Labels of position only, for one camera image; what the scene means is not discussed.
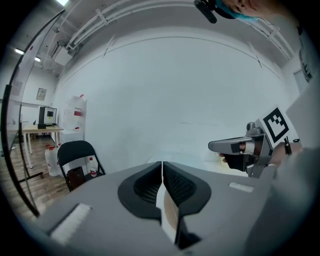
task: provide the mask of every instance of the chair seat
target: chair seat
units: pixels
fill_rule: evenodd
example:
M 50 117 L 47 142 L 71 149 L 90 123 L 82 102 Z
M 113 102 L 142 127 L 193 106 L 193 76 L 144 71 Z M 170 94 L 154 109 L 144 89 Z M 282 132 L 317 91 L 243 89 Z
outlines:
M 96 173 L 96 176 L 95 176 L 95 177 L 92 177 L 91 174 L 88 173 L 88 174 L 86 174 L 86 175 L 84 176 L 84 180 L 85 180 L 85 182 L 87 182 L 87 181 L 90 181 L 90 180 L 92 180 L 92 179 L 94 179 L 94 178 L 97 178 L 97 177 L 100 177 L 100 176 L 103 176 L 103 175 L 104 175 L 104 174 L 102 174 L 102 173 L 100 173 L 100 172 L 97 172 L 97 173 Z

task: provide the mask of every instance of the red label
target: red label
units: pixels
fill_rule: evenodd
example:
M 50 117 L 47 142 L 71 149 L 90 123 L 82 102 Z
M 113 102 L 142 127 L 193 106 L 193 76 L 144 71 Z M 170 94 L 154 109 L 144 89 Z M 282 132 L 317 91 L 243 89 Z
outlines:
M 77 117 L 82 117 L 82 113 L 79 111 L 74 111 L 74 115 Z

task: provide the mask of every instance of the white label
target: white label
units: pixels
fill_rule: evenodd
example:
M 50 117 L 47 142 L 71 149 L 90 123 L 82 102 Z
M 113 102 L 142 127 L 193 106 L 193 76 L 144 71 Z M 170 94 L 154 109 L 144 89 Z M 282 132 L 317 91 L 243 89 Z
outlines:
M 51 238 L 63 246 L 67 245 L 70 238 L 89 215 L 91 209 L 91 206 L 79 203 L 76 208 L 51 233 Z
M 277 105 L 259 119 L 261 128 L 267 134 L 273 148 L 284 142 L 285 137 L 288 136 L 289 127 L 286 120 L 288 120 L 287 115 Z
M 246 185 L 242 185 L 242 184 L 235 183 L 235 182 L 230 183 L 229 187 L 236 189 L 236 190 L 241 190 L 241 191 L 244 191 L 247 193 L 251 193 L 255 189 L 253 186 L 246 186 Z

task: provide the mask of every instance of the person's arm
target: person's arm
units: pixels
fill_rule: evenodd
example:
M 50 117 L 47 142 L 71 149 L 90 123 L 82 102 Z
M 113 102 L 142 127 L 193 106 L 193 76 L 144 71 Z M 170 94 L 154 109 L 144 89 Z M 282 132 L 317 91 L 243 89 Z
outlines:
M 290 147 L 293 154 L 302 151 L 301 143 L 290 143 Z M 285 157 L 286 157 L 285 143 L 282 142 L 275 147 L 269 164 L 279 166 L 282 160 L 285 159 Z

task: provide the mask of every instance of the white bag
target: white bag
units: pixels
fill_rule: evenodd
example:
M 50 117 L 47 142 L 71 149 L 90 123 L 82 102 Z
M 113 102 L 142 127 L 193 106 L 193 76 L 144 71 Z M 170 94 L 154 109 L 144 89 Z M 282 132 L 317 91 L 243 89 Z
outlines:
M 84 133 L 86 124 L 87 101 L 84 95 L 72 96 L 65 104 L 62 127 L 69 131 Z

